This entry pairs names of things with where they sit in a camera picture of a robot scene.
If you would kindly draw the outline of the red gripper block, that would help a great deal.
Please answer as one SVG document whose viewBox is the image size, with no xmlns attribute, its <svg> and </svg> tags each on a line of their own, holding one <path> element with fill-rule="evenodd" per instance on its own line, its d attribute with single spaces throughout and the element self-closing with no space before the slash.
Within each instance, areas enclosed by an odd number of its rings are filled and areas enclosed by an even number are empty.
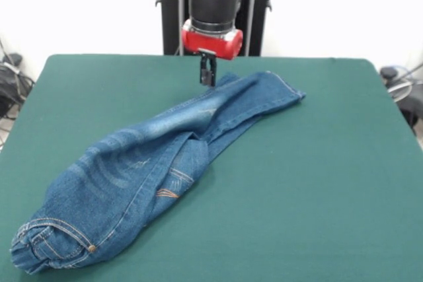
<svg viewBox="0 0 423 282">
<path fill-rule="evenodd" d="M 208 83 L 208 54 L 210 64 L 210 86 L 215 86 L 217 73 L 216 58 L 232 60 L 236 58 L 243 44 L 243 32 L 232 28 L 223 34 L 206 34 L 196 30 L 188 19 L 181 28 L 184 48 L 192 53 L 200 53 L 200 82 Z"/>
</svg>

